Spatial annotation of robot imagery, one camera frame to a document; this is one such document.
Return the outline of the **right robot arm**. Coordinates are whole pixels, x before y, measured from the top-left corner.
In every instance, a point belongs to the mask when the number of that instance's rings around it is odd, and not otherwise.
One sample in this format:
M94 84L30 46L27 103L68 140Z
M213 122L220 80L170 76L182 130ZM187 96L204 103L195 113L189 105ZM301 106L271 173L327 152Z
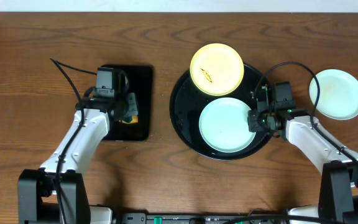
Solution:
M358 223L358 153L338 141L307 110L248 112L251 132L278 133L321 173L317 206L293 208L288 223Z

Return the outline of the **light green plate front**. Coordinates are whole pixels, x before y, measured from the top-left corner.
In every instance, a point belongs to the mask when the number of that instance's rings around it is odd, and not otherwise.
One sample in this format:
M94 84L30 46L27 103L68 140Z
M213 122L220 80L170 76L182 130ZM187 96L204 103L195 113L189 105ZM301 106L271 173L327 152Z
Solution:
M320 95L316 109L328 118L347 120L358 115L358 80L351 74L327 69L316 75Z

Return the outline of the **green yellow sponge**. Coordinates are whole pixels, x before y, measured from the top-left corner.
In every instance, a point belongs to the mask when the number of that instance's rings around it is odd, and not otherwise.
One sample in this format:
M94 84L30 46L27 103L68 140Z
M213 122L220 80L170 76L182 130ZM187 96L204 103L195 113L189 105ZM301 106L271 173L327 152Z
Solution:
M119 122L123 124L136 124L139 122L139 119L137 115L134 115L134 116L125 117L124 119L119 120Z

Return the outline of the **light green plate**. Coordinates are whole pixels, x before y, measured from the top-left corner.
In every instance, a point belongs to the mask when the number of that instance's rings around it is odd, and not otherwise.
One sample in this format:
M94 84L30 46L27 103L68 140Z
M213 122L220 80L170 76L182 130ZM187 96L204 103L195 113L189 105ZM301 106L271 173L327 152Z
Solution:
M358 115L358 80L351 74L327 69L316 75L320 95L316 109L328 118L347 120Z
M203 140L219 152L234 153L245 149L255 138L249 131L250 106L236 98L218 98L207 104L199 118Z

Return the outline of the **yellow plate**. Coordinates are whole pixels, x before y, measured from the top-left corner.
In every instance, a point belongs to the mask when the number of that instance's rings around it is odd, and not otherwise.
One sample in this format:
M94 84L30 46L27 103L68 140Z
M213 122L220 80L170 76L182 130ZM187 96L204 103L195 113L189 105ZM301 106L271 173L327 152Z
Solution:
M208 44L190 62L190 77L203 93L223 96L233 92L244 78L244 64L236 50L226 44Z

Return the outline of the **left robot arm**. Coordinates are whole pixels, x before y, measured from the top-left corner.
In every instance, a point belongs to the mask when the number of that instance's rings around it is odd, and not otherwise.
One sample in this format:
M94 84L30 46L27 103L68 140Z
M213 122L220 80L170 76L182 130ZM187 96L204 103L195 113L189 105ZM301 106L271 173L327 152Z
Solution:
M19 223L114 223L113 210L90 205L83 176L115 119L138 114L134 93L120 98L83 98L66 136L37 169L19 176Z

